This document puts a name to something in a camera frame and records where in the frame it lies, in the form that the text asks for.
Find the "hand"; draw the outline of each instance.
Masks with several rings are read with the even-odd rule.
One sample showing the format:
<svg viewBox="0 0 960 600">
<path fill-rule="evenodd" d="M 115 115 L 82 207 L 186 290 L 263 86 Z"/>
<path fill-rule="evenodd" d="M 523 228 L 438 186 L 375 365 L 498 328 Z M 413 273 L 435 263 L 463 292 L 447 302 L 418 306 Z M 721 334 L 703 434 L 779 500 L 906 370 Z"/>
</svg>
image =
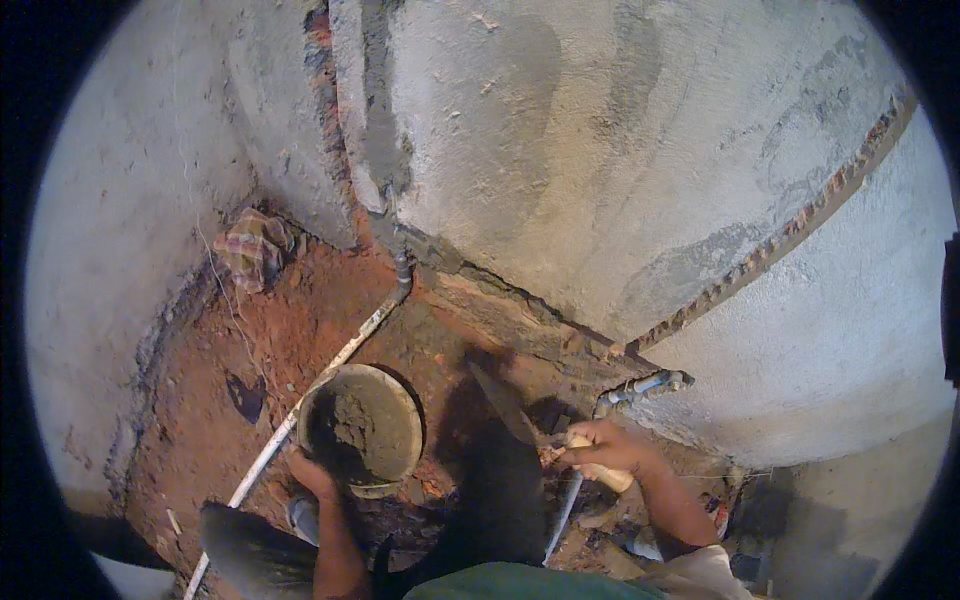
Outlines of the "hand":
<svg viewBox="0 0 960 600">
<path fill-rule="evenodd" d="M 592 445 L 568 448 L 560 457 L 565 465 L 603 465 L 629 471 L 637 479 L 670 470 L 655 448 L 610 420 L 581 421 L 568 432 L 587 438 Z"/>
<path fill-rule="evenodd" d="M 283 454 L 290 473 L 315 496 L 318 498 L 336 496 L 337 482 L 325 468 L 308 459 L 303 453 L 303 448 L 290 442 Z"/>
</svg>

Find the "shirt sleeve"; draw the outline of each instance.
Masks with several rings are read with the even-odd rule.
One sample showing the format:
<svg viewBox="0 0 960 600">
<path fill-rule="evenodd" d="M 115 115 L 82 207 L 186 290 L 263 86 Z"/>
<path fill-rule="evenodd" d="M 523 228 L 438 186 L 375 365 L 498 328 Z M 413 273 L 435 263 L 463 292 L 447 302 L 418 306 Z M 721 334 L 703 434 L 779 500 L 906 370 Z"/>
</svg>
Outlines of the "shirt sleeve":
<svg viewBox="0 0 960 600">
<path fill-rule="evenodd" d="M 754 600 L 733 577 L 730 556 L 719 544 L 705 546 L 651 571 L 642 581 L 678 600 Z"/>
</svg>

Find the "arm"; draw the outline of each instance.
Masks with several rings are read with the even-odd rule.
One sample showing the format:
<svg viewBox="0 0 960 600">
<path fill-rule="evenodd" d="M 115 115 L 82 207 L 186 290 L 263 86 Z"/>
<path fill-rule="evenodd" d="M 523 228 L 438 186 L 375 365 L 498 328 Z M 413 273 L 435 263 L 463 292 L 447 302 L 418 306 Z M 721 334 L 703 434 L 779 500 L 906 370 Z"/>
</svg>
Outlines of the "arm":
<svg viewBox="0 0 960 600">
<path fill-rule="evenodd" d="M 300 448 L 287 452 L 287 464 L 297 481 L 317 496 L 320 505 L 321 551 L 313 569 L 314 600 L 369 600 L 370 573 L 347 527 L 336 482 Z"/>
<path fill-rule="evenodd" d="M 643 490 L 656 529 L 678 542 L 671 554 L 686 554 L 717 542 L 716 529 L 696 498 L 650 445 L 609 420 L 589 420 L 570 432 L 593 445 L 569 448 L 560 460 L 572 466 L 590 463 L 629 471 Z"/>
</svg>

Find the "green shirt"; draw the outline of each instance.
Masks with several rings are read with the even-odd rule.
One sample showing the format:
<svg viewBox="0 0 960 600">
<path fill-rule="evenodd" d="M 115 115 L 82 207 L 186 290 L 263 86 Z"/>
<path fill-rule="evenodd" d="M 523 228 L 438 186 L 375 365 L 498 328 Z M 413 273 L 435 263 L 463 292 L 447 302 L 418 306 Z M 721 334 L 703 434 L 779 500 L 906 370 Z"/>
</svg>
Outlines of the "green shirt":
<svg viewBox="0 0 960 600">
<path fill-rule="evenodd" d="M 554 571 L 526 564 L 479 564 L 411 589 L 404 600 L 663 600 L 644 582 L 621 582 L 597 573 Z"/>
</svg>

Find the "white pipe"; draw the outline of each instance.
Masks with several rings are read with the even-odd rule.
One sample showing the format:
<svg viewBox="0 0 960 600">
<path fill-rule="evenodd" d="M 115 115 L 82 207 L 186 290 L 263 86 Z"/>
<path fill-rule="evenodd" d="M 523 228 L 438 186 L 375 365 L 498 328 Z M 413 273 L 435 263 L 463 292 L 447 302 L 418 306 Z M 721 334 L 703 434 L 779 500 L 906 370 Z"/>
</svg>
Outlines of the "white pipe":
<svg viewBox="0 0 960 600">
<path fill-rule="evenodd" d="M 240 485 L 237 486 L 236 492 L 233 493 L 233 496 L 230 497 L 230 502 L 227 503 L 227 506 L 230 508 L 239 508 L 240 504 L 244 501 L 244 498 L 247 497 L 247 492 L 250 491 L 250 488 L 253 487 L 253 484 L 256 482 L 256 478 L 260 475 L 264 468 L 266 468 L 267 463 L 270 462 L 270 459 L 274 457 L 276 451 L 280 449 L 284 442 L 286 442 L 287 436 L 290 435 L 290 432 L 297 425 L 297 418 L 300 416 L 300 405 L 303 404 L 303 399 L 307 396 L 310 396 L 321 387 L 327 381 L 329 381 L 337 369 L 342 367 L 344 363 L 349 360 L 350 356 L 360 348 L 360 345 L 370 337 L 370 335 L 376 331 L 376 328 L 383 323 L 383 320 L 387 318 L 387 315 L 390 314 L 394 308 L 407 297 L 407 294 L 410 293 L 411 287 L 411 278 L 410 278 L 410 267 L 407 265 L 407 257 L 405 253 L 399 253 L 395 256 L 396 260 L 396 271 L 397 271 L 397 280 L 399 285 L 391 292 L 390 296 L 380 304 L 380 307 L 376 309 L 370 318 L 364 321 L 360 325 L 360 329 L 357 330 L 357 335 L 355 338 L 347 342 L 347 345 L 340 350 L 336 356 L 333 357 L 333 360 L 330 361 L 330 364 L 326 366 L 326 369 L 320 373 L 316 379 L 313 380 L 313 383 L 310 384 L 310 387 L 306 392 L 303 393 L 303 396 L 297 400 L 297 404 L 293 409 L 287 414 L 286 419 L 283 420 L 283 423 L 280 424 L 280 427 L 276 429 L 274 435 L 270 437 L 270 440 L 267 442 L 267 445 L 263 446 L 263 449 L 260 450 L 260 455 L 256 457 L 256 460 L 253 461 L 250 469 L 247 470 L 247 474 L 244 475 L 243 479 L 240 480 Z M 193 569 L 193 576 L 190 577 L 190 584 L 186 587 L 186 591 L 183 593 L 183 600 L 193 600 L 194 594 L 197 593 L 197 589 L 200 587 L 200 581 L 204 578 L 204 573 L 206 573 L 206 568 L 210 564 L 209 557 L 206 556 L 204 552 L 200 556 L 200 561 L 197 563 L 197 567 Z"/>
</svg>

